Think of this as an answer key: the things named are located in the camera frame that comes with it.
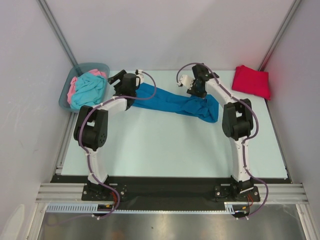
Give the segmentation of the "dark blue t shirt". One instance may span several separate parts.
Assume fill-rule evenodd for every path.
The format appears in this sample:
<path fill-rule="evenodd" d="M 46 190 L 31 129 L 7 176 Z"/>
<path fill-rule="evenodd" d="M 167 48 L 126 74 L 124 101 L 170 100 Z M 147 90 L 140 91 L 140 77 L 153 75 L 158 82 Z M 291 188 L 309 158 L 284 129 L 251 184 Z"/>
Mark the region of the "dark blue t shirt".
<path fill-rule="evenodd" d="M 219 118 L 219 103 L 212 95 L 205 98 L 197 96 L 182 96 L 143 83 L 136 91 L 134 107 L 176 113 L 197 117 L 207 123 L 216 123 Z"/>

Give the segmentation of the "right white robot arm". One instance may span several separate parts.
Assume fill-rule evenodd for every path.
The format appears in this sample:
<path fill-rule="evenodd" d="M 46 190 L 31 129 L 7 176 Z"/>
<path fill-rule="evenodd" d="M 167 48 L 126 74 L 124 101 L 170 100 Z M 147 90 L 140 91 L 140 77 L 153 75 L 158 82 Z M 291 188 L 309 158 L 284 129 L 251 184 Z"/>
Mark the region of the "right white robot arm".
<path fill-rule="evenodd" d="M 219 77 L 203 63 L 192 63 L 193 77 L 182 75 L 179 83 L 187 87 L 187 93 L 204 98 L 212 95 L 223 108 L 222 131 L 229 139 L 231 146 L 233 170 L 230 193 L 237 201 L 242 201 L 254 189 L 250 173 L 249 140 L 259 131 L 259 122 L 252 110 L 251 101 L 235 97 L 219 80 Z M 256 124 L 254 134 L 251 131 Z"/>

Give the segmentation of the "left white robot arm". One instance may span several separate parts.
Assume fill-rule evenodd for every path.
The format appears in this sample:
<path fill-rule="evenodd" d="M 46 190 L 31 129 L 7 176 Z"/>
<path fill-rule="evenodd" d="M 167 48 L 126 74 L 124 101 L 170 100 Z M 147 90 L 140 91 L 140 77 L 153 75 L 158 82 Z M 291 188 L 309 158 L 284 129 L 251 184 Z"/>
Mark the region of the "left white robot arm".
<path fill-rule="evenodd" d="M 108 179 L 107 169 L 98 158 L 99 150 L 107 141 L 109 120 L 134 104 L 143 81 L 141 70 L 134 73 L 122 70 L 108 80 L 109 84 L 115 84 L 111 99 L 95 106 L 84 105 L 79 110 L 73 138 L 84 151 L 88 184 L 94 187 L 93 194 L 100 200 L 107 199 L 111 193 L 111 188 L 104 184 Z"/>

